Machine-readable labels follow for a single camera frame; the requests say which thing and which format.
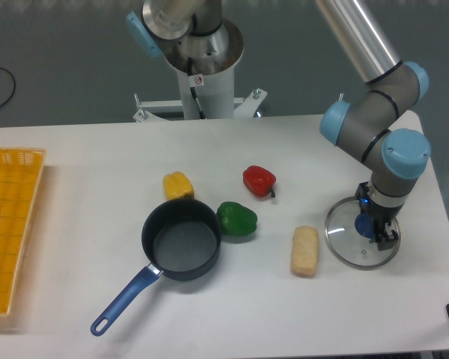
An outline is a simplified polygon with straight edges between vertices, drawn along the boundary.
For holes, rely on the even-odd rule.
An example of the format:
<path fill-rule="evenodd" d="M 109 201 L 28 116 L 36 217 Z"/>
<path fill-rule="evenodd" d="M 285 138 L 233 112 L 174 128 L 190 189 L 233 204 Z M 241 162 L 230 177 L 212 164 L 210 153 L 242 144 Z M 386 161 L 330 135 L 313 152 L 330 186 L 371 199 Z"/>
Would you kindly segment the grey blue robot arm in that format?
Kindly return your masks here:
<path fill-rule="evenodd" d="M 362 1 L 319 1 L 317 7 L 353 63 L 368 92 L 356 104 L 334 102 L 320 133 L 372 172 L 355 197 L 359 234 L 381 251 L 400 240 L 391 222 L 406 202 L 431 154 L 429 141 L 393 123 L 422 99 L 427 72 L 400 59 Z M 239 29 L 222 16 L 220 1 L 145 1 L 126 24 L 138 46 L 164 56 L 175 70 L 186 119 L 247 118 L 257 95 L 234 102 L 234 68 L 243 54 Z"/>

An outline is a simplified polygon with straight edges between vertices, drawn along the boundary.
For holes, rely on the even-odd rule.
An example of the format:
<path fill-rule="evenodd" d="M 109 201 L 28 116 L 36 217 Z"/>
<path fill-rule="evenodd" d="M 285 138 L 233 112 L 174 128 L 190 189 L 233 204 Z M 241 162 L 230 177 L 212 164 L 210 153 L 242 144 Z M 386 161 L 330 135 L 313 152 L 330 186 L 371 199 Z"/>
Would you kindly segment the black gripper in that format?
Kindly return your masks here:
<path fill-rule="evenodd" d="M 355 192 L 361 213 L 372 218 L 374 242 L 379 250 L 391 250 L 400 241 L 395 221 L 404 205 L 404 197 L 390 197 L 380 192 L 371 181 L 358 184 Z"/>

